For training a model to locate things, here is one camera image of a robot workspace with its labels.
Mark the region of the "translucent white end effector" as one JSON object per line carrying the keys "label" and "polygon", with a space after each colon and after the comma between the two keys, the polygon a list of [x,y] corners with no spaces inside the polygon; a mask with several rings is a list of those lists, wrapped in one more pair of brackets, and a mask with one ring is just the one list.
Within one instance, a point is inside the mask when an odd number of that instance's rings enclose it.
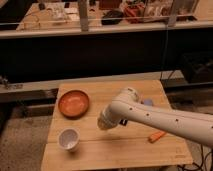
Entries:
{"label": "translucent white end effector", "polygon": [[108,130],[113,128],[114,123],[109,117],[101,115],[97,120],[97,125],[101,130]]}

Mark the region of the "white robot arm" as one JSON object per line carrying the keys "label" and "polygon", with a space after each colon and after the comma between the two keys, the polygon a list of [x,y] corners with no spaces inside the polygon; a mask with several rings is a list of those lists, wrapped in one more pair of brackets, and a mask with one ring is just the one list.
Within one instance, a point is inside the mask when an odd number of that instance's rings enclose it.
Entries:
{"label": "white robot arm", "polygon": [[213,115],[153,107],[138,100],[139,95],[134,88],[122,89],[100,113],[98,127],[101,130],[112,129],[126,119],[213,149]]}

